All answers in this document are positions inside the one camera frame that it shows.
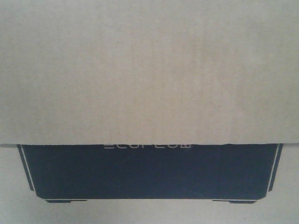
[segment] beige cardboard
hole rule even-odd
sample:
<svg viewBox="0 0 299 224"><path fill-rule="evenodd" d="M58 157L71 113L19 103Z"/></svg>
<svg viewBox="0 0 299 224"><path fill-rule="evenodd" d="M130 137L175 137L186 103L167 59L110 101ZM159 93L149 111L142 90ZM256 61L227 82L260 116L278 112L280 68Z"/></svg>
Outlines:
<svg viewBox="0 0 299 224"><path fill-rule="evenodd" d="M0 143L299 142L299 1L0 2Z"/></svg>

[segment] cardboard box lid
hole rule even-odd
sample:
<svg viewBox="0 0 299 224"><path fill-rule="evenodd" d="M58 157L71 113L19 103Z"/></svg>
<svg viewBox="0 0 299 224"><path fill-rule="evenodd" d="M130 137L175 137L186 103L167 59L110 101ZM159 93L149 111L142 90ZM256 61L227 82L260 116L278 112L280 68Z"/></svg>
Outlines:
<svg viewBox="0 0 299 224"><path fill-rule="evenodd" d="M299 142L299 3L5 3L0 143Z"/></svg>

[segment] corrugated cardboard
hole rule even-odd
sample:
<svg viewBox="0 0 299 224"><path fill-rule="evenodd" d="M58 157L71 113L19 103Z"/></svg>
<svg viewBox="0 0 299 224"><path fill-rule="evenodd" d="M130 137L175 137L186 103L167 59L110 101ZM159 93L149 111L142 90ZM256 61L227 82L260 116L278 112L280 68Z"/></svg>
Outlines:
<svg viewBox="0 0 299 224"><path fill-rule="evenodd" d="M299 142L299 2L1 2L0 143Z"/></svg>

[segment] white line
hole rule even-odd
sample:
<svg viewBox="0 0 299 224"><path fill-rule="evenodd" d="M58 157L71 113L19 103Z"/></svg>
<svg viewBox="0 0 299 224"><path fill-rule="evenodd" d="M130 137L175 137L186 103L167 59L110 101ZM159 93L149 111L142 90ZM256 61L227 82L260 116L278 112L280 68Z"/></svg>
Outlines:
<svg viewBox="0 0 299 224"><path fill-rule="evenodd" d="M34 184L33 184L33 180L32 180L32 177L31 177L31 173L30 173L30 170L29 170L29 166L28 166L27 159L26 159L26 156L25 156L24 149L23 149L22 145L21 145L21 150L22 150L22 153L23 153L23 157L24 157L24 161L25 161L25 164L26 164L26 167L27 167L29 178L30 178L30 181L31 181L31 184L32 184L32 188L35 191L36 188L34 187Z"/></svg>
<svg viewBox="0 0 299 224"><path fill-rule="evenodd" d="M274 167L275 167L275 164L276 164L276 158L277 158L279 147L280 147L280 144L278 144L277 148L276 148L276 153L275 153L275 157L274 157L274 161L273 161L273 165L272 165L272 170L271 170L271 175L270 175L270 179L269 179L269 183L268 183L267 193L269 192L269 188L270 188L270 185L271 185L271 180L272 180L272 176L273 176Z"/></svg>
<svg viewBox="0 0 299 224"><path fill-rule="evenodd" d="M53 201L64 201L64 200L99 200L99 199L108 199L109 198L66 198L66 199L53 199L53 198L47 198L45 200L53 200ZM176 198L117 198L117 199L176 199ZM257 200L253 200L253 199L213 199L213 198L202 198L202 200L213 200L213 201L250 201L250 202L256 202Z"/></svg>

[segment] dark navy box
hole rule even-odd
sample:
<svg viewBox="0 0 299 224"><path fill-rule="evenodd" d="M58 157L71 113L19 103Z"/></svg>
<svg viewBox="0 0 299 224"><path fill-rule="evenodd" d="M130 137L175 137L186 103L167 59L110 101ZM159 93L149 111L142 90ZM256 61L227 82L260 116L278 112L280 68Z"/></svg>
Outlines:
<svg viewBox="0 0 299 224"><path fill-rule="evenodd" d="M272 190L282 144L19 145L36 195L88 199L211 199L254 203Z"/></svg>

